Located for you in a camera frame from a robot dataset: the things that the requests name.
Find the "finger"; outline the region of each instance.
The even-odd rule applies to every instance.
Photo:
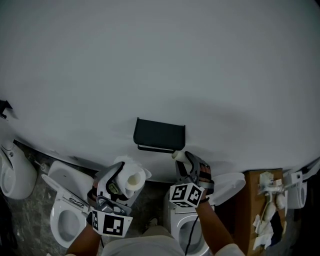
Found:
[[[200,164],[200,171],[206,173],[206,167],[203,164]]]
[[[209,168],[208,166],[205,167],[205,172],[206,172],[207,174],[210,174],[210,168]]]

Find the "toilet lid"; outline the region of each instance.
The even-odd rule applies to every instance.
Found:
[[[246,185],[245,175],[240,172],[227,173],[212,178],[214,193],[210,196],[210,204],[219,206],[236,195]]]
[[[42,174],[41,177],[51,188],[53,188],[55,191],[57,191],[57,197],[62,196],[69,201],[73,200],[76,203],[76,205],[80,205],[80,207],[82,207],[82,208],[84,206],[87,206],[87,203],[85,201],[83,201],[78,196],[76,196],[75,194],[70,192],[68,189],[61,186],[59,183],[57,183],[54,179],[50,178],[48,175]]]

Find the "toilet paper roll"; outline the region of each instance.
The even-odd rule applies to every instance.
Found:
[[[151,173],[142,167],[141,163],[134,161],[128,156],[118,156],[114,163],[124,162],[124,166],[120,173],[115,178],[115,183],[121,192],[131,198],[135,191],[141,189],[146,179],[149,179]]]
[[[190,161],[188,160],[188,158],[186,157],[186,154],[184,151],[174,151],[171,155],[172,159],[175,161],[179,161],[182,162],[186,165],[191,165]]]

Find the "white shirt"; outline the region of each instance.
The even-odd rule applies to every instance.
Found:
[[[143,236],[115,240],[104,246],[101,256],[184,256],[179,243],[165,235]],[[214,256],[245,256],[232,243],[219,250]]]

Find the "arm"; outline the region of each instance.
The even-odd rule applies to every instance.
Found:
[[[95,232],[90,224],[87,224],[78,237],[70,245],[66,254],[76,256],[96,256],[99,249],[101,235]]]
[[[201,167],[201,172],[211,173],[210,168]],[[202,193],[201,199],[206,198],[207,190]],[[216,254],[220,249],[229,244],[234,244],[231,235],[212,209],[209,202],[203,202],[198,205],[196,212],[199,216],[203,237],[213,254]]]

